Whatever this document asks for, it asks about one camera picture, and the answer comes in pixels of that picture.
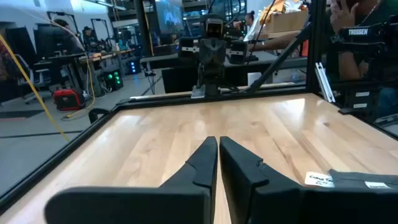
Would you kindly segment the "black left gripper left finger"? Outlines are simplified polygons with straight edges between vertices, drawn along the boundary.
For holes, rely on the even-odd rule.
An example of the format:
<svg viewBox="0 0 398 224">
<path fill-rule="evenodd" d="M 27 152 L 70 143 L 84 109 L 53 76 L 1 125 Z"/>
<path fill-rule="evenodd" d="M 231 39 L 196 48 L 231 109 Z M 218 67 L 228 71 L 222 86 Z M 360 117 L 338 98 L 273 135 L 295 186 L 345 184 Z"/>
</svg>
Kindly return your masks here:
<svg viewBox="0 0 398 224">
<path fill-rule="evenodd" d="M 48 224 L 213 224 L 218 143 L 207 137 L 159 187 L 73 187 L 45 205 Z"/>
</svg>

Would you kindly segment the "brown cardboard box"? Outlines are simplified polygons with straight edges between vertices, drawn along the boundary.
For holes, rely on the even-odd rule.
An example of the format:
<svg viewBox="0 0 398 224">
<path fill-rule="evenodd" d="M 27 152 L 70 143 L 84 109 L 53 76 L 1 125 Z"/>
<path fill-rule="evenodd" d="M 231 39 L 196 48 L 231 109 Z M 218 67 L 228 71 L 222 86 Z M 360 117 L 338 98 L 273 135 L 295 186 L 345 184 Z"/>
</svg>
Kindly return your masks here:
<svg viewBox="0 0 398 224">
<path fill-rule="evenodd" d="M 299 32 L 307 21 L 308 10 L 286 14 L 272 14 L 261 31 L 259 39 L 273 39 Z"/>
</svg>

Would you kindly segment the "person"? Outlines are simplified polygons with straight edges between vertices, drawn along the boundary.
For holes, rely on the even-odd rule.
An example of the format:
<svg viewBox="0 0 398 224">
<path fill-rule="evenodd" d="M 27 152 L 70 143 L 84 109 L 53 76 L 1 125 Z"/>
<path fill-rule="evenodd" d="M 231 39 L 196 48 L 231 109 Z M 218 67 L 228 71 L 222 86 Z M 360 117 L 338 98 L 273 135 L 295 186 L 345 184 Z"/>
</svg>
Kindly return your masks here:
<svg viewBox="0 0 398 224">
<path fill-rule="evenodd" d="M 98 42 L 94 30 L 88 26 L 83 28 L 83 42 L 87 48 L 95 46 Z"/>
<path fill-rule="evenodd" d="M 68 22 L 63 19 L 55 19 L 53 20 L 53 25 L 56 28 L 59 28 L 58 33 L 61 35 L 60 39 L 62 40 L 63 49 L 66 51 L 66 54 L 78 54 L 84 52 L 84 48 L 81 46 L 77 36 L 72 34 L 72 30 Z"/>
<path fill-rule="evenodd" d="M 370 26 L 398 15 L 398 0 L 331 0 L 328 11 L 331 36 L 344 28 Z M 362 56 L 350 51 L 329 50 L 326 70 L 340 80 L 357 80 L 368 71 Z"/>
<path fill-rule="evenodd" d="M 251 11 L 245 15 L 245 21 L 248 26 L 252 26 L 254 24 L 254 11 Z M 233 27 L 240 29 L 240 26 L 243 24 L 243 21 L 234 21 Z M 296 36 L 300 33 L 294 32 L 290 34 L 285 34 L 280 37 L 276 37 L 273 39 L 268 39 L 263 42 L 256 42 L 255 44 L 248 44 L 249 52 L 256 51 L 267 51 L 267 50 L 282 50 L 289 46 L 289 44 L 295 40 Z"/>
</svg>

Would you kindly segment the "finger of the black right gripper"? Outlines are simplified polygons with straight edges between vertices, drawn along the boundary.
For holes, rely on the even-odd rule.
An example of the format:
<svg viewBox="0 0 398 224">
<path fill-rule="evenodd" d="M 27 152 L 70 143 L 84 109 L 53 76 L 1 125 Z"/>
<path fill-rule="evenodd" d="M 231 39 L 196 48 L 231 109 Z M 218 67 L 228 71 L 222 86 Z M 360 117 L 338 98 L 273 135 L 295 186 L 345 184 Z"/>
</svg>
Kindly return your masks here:
<svg viewBox="0 0 398 224">
<path fill-rule="evenodd" d="M 224 64 L 226 54 L 226 41 L 212 40 L 213 46 L 213 61 L 218 65 Z"/>
<path fill-rule="evenodd" d="M 199 44 L 199 61 L 207 64 L 212 59 L 213 46 L 210 39 L 202 39 Z"/>
</svg>

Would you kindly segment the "red black power station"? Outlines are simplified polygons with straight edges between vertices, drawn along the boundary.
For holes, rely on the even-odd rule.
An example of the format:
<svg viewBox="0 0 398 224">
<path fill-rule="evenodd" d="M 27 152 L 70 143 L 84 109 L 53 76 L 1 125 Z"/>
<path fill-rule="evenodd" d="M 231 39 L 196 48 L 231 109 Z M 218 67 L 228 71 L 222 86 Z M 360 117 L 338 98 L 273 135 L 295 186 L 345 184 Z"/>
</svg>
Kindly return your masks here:
<svg viewBox="0 0 398 224">
<path fill-rule="evenodd" d="M 60 111 L 75 111 L 85 107 L 83 93 L 74 88 L 55 90 L 53 101 Z"/>
</svg>

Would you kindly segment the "large display screen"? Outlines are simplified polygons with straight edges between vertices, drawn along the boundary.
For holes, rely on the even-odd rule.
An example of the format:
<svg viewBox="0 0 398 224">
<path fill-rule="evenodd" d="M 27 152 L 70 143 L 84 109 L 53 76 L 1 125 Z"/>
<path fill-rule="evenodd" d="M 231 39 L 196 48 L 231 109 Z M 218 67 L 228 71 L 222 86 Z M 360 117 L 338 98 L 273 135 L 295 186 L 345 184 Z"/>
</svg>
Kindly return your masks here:
<svg viewBox="0 0 398 224">
<path fill-rule="evenodd" d="M 155 0 L 155 8 L 161 34 L 183 31 L 182 0 Z"/>
</svg>

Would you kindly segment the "black computer green lights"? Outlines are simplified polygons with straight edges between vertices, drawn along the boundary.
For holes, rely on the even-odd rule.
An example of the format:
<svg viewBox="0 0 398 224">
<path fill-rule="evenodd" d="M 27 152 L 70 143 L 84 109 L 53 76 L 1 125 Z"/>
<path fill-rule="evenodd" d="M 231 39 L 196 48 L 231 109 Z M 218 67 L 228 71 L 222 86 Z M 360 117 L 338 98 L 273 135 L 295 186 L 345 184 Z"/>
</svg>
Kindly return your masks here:
<svg viewBox="0 0 398 224">
<path fill-rule="evenodd" d="M 109 91 L 117 91 L 124 86 L 121 72 L 119 70 L 114 70 L 112 72 L 106 72 L 104 74 L 104 81 L 106 88 Z"/>
</svg>

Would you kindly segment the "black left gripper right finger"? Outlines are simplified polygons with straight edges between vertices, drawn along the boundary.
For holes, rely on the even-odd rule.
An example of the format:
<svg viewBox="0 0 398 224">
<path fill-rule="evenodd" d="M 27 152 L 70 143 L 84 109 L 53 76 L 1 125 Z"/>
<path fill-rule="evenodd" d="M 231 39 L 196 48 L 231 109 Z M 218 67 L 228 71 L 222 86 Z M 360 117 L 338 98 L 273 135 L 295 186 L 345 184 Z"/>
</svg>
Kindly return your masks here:
<svg viewBox="0 0 398 224">
<path fill-rule="evenodd" d="M 232 224 L 398 224 L 398 189 L 304 187 L 226 136 L 220 162 Z"/>
</svg>

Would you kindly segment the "wooden top desk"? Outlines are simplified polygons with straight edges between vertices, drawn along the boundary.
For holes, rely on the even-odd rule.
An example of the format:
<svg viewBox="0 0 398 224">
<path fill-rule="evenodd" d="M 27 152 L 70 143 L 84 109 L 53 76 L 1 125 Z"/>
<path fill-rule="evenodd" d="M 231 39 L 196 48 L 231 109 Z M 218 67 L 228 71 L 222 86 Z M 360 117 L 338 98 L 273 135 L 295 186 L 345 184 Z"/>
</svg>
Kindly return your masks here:
<svg viewBox="0 0 398 224">
<path fill-rule="evenodd" d="M 100 85 L 101 82 L 98 81 L 98 76 L 100 76 L 103 72 L 95 72 L 94 63 L 117 57 L 119 65 L 118 70 L 122 75 L 123 71 L 121 56 L 134 51 L 134 49 L 118 50 L 108 53 L 93 53 L 89 54 L 88 56 L 86 56 L 84 53 L 60 55 L 39 60 L 34 64 L 34 66 L 37 68 L 45 66 L 61 68 L 65 65 L 68 67 L 67 72 L 72 87 L 80 91 L 86 91 L 86 93 L 90 96 L 101 96 L 104 94 L 104 90 Z"/>
</svg>

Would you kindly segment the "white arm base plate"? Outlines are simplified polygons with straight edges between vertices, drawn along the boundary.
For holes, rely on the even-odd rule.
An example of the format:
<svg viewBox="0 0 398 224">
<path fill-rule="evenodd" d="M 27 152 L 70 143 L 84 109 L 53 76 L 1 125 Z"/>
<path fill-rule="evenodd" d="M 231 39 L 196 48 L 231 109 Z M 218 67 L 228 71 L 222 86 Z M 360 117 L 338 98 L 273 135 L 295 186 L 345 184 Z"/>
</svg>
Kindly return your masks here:
<svg viewBox="0 0 398 224">
<path fill-rule="evenodd" d="M 199 99 L 205 97 L 205 85 L 202 86 L 193 86 L 191 98 L 192 99 Z"/>
</svg>

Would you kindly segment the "white metal bracket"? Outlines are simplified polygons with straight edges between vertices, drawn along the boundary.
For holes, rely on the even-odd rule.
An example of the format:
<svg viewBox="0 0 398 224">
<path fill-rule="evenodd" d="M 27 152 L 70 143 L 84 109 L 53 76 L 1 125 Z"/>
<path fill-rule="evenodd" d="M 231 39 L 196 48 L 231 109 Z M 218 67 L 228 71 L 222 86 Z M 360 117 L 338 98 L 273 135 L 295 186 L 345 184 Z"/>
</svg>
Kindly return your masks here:
<svg viewBox="0 0 398 224">
<path fill-rule="evenodd" d="M 317 75 L 319 86 L 320 86 L 324 100 L 326 100 L 329 103 L 334 103 L 335 97 L 334 97 L 333 91 L 330 87 L 330 83 L 329 83 L 327 75 L 325 73 L 325 69 L 323 68 L 323 65 L 321 62 L 315 63 L 315 73 Z"/>
</svg>

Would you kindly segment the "black computer blue lights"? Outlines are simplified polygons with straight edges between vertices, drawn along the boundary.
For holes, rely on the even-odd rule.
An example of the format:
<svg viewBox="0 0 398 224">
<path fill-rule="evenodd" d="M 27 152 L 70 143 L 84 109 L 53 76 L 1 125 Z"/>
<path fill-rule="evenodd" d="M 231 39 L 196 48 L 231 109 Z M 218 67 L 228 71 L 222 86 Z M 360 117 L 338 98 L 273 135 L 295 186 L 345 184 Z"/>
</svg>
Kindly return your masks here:
<svg viewBox="0 0 398 224">
<path fill-rule="evenodd" d="M 136 75 L 141 72 L 139 60 L 130 60 L 126 63 L 126 75 Z"/>
</svg>

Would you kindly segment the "black office chair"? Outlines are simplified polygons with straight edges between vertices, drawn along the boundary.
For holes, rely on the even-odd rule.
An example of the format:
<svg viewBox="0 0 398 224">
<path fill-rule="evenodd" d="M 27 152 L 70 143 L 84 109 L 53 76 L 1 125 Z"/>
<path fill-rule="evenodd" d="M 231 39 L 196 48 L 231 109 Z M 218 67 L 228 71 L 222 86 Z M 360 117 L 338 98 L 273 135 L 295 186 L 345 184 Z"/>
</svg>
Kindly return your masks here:
<svg viewBox="0 0 398 224">
<path fill-rule="evenodd" d="M 28 63 L 19 54 L 16 54 L 16 59 L 20 63 L 23 71 L 25 71 L 25 74 L 29 78 L 30 82 L 33 84 L 33 87 L 35 88 L 39 97 L 41 97 L 41 99 L 45 101 L 46 98 L 51 96 L 51 93 L 49 90 L 41 90 L 41 88 L 48 87 L 48 84 L 50 83 L 50 81 L 45 81 L 44 77 L 45 72 L 48 72 L 49 69 L 45 68 L 45 69 L 35 70 L 33 68 L 30 68 Z M 27 81 L 26 77 L 23 74 L 22 77 L 23 78 L 17 79 L 17 84 L 19 86 L 29 85 L 29 82 Z M 22 98 L 24 99 L 24 102 L 27 105 L 39 100 L 38 96 L 36 96 L 34 92 L 29 93 L 28 95 L 23 96 Z"/>
</svg>

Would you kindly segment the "white towel tag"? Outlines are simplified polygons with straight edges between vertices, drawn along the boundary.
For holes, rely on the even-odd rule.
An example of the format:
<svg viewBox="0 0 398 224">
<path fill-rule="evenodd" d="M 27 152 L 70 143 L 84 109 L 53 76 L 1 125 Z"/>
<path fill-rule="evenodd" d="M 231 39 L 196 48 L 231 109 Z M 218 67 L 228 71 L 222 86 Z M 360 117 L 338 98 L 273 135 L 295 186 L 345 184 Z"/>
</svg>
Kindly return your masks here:
<svg viewBox="0 0 398 224">
<path fill-rule="evenodd" d="M 306 185 L 314 185 L 319 187 L 334 188 L 332 176 L 317 172 L 307 172 L 305 176 Z"/>
</svg>

